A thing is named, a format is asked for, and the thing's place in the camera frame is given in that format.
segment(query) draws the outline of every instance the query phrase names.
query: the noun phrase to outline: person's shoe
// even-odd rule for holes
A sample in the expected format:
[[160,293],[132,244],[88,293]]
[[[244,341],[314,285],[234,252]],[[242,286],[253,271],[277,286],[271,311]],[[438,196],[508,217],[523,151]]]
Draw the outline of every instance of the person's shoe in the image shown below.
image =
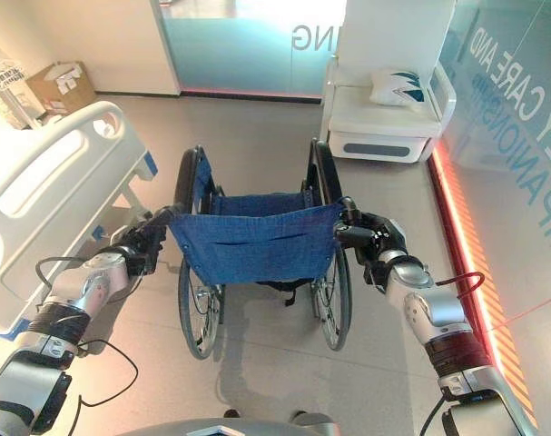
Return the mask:
[[236,409],[228,409],[223,415],[223,418],[240,418],[241,414]]

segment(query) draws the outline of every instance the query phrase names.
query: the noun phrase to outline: blue fabric seat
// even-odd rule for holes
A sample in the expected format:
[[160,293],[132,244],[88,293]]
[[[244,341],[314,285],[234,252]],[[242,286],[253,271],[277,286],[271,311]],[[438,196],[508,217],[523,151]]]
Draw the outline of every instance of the blue fabric seat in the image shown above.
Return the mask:
[[[197,165],[193,203],[211,180]],[[343,206],[314,206],[310,192],[213,196],[209,214],[184,213],[170,224],[188,264],[207,285],[322,277],[338,246],[333,224]]]

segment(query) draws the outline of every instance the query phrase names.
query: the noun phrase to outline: floor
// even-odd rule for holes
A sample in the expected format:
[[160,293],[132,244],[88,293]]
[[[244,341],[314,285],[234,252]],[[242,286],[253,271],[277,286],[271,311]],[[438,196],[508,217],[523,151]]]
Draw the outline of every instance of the floor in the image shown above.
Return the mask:
[[[296,191],[310,138],[319,130],[314,104],[203,98],[112,97],[146,146],[159,174],[133,184],[149,208],[172,200],[182,153],[202,144],[214,179],[228,194]],[[451,275],[445,241],[424,164],[398,165],[337,159],[343,192],[360,209],[398,220],[409,251],[437,279]],[[354,299],[351,330],[341,352],[330,351],[307,292],[285,308],[277,292],[258,285],[228,289],[226,320],[214,354],[189,354],[176,301],[181,254],[169,239],[155,275],[145,278],[119,317],[112,342],[140,368],[135,385],[104,406],[83,409],[75,434],[111,435],[146,425],[222,415],[235,407],[246,417],[286,421],[303,409],[337,420],[342,434],[414,435],[439,398],[428,358],[396,310],[361,279],[349,253]],[[5,352],[8,342],[0,344]],[[121,357],[76,360],[68,401],[54,429],[64,435],[81,393],[94,402],[132,377]],[[436,418],[427,434],[442,435]]]

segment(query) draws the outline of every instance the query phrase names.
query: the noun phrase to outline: white wall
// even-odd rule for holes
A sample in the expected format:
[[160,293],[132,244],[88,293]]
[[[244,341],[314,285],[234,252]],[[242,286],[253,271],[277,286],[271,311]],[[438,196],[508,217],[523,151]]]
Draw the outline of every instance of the white wall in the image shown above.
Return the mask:
[[22,0],[61,61],[98,91],[177,94],[150,0]]
[[0,0],[0,57],[18,60],[27,75],[56,60],[46,35],[22,0]]

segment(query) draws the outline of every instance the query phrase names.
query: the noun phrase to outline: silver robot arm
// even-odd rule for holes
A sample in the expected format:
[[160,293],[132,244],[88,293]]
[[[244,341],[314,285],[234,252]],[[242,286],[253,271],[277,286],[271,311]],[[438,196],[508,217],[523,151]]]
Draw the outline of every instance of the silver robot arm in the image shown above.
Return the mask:
[[452,285],[435,285],[423,263],[408,255],[404,232],[395,222],[361,213],[349,197],[343,202],[346,212],[336,236],[354,248],[366,283],[406,318],[437,372],[445,400],[457,402],[443,414],[446,435],[480,435],[484,429],[499,436],[537,435],[473,334]]
[[118,304],[113,324],[136,278],[155,271],[160,242],[173,214],[172,208],[162,209],[81,267],[57,276],[39,313],[19,334],[15,351],[0,369],[0,436],[42,434],[52,428],[72,380],[65,370],[75,356],[103,349],[82,350],[84,334],[112,301]]

